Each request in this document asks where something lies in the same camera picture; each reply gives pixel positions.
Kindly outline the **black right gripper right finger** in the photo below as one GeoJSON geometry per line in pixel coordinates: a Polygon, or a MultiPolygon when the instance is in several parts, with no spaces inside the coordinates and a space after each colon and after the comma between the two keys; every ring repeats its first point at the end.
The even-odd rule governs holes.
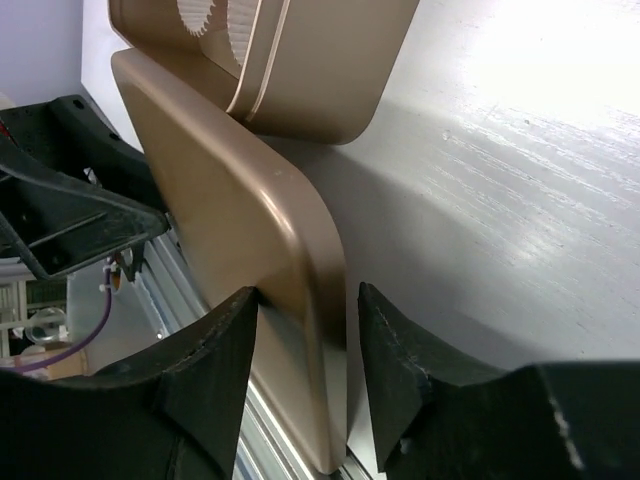
{"type": "Polygon", "coordinates": [[[378,469],[390,479],[635,479],[639,364],[505,371],[409,320],[374,285],[358,318],[378,469]]]}

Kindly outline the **gold tin lid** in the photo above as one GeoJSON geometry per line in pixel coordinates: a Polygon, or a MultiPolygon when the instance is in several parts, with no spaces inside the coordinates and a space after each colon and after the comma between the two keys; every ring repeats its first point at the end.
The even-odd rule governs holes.
{"type": "Polygon", "coordinates": [[[118,90],[210,304],[260,293],[251,376],[305,460],[330,474],[347,440],[345,260],[333,218],[288,160],[136,49],[118,90]]]}

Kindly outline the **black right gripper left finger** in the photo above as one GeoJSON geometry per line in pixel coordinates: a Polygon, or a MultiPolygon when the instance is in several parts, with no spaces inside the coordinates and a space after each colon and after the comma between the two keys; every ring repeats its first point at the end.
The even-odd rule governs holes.
{"type": "Polygon", "coordinates": [[[191,325],[90,376],[1,374],[5,479],[229,479],[258,293],[244,287],[191,325]]]}

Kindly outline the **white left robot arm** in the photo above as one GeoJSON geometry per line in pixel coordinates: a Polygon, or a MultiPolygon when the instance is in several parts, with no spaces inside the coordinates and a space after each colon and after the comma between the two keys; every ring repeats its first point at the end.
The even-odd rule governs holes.
{"type": "Polygon", "coordinates": [[[67,276],[169,228],[144,155],[79,95],[1,112],[1,257],[67,276]]]}

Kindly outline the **gold square tin box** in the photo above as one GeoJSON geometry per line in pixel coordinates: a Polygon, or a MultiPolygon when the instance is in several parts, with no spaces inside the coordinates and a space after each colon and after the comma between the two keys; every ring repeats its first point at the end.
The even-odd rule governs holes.
{"type": "Polygon", "coordinates": [[[249,130],[345,144],[370,123],[415,1],[260,1],[243,67],[227,28],[192,36],[176,1],[111,1],[114,31],[249,130]]]}

